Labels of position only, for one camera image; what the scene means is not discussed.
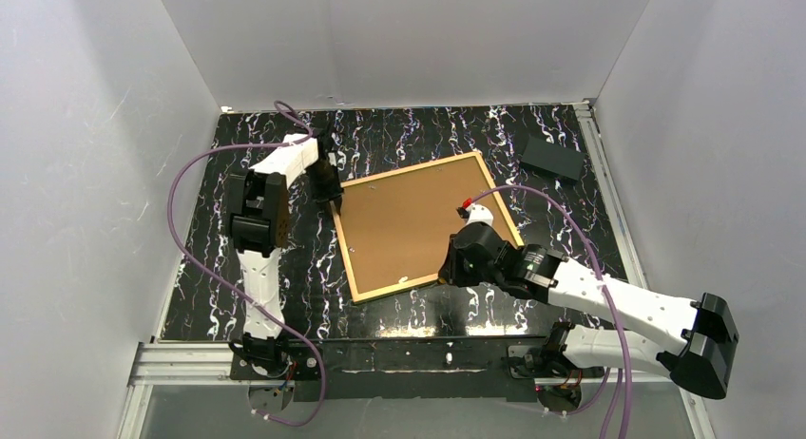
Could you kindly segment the green wooden photo frame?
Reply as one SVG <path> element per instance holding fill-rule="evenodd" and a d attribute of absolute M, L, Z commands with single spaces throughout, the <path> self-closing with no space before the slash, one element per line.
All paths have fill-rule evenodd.
<path fill-rule="evenodd" d="M 353 303 L 435 282 L 467 199 L 491 211 L 503 239 L 522 243 L 495 186 L 478 152 L 344 182 L 335 224 Z"/>

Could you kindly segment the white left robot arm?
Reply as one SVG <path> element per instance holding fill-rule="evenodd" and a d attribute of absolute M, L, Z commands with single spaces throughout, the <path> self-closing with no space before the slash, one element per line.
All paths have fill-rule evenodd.
<path fill-rule="evenodd" d="M 227 185 L 226 233 L 237 253 L 243 291 L 257 304 L 246 308 L 244 335 L 270 341 L 283 332 L 279 259 L 291 228 L 289 187 L 306 175 L 311 197 L 325 212 L 339 215 L 344 189 L 336 166 L 332 124 L 284 137 L 290 144 L 232 175 Z"/>

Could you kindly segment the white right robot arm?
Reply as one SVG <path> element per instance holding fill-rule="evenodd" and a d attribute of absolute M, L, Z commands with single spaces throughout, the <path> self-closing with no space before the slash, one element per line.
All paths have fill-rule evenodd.
<path fill-rule="evenodd" d="M 739 332 L 726 300 L 667 296 L 603 276 L 561 252 L 538 244 L 515 246 L 483 222 L 449 239 L 441 282 L 456 287 L 487 283 L 518 299 L 594 315 L 616 329 L 555 323 L 543 344 L 518 351 L 514 374 L 565 376 L 588 368 L 653 373 L 708 399 L 726 397 Z"/>

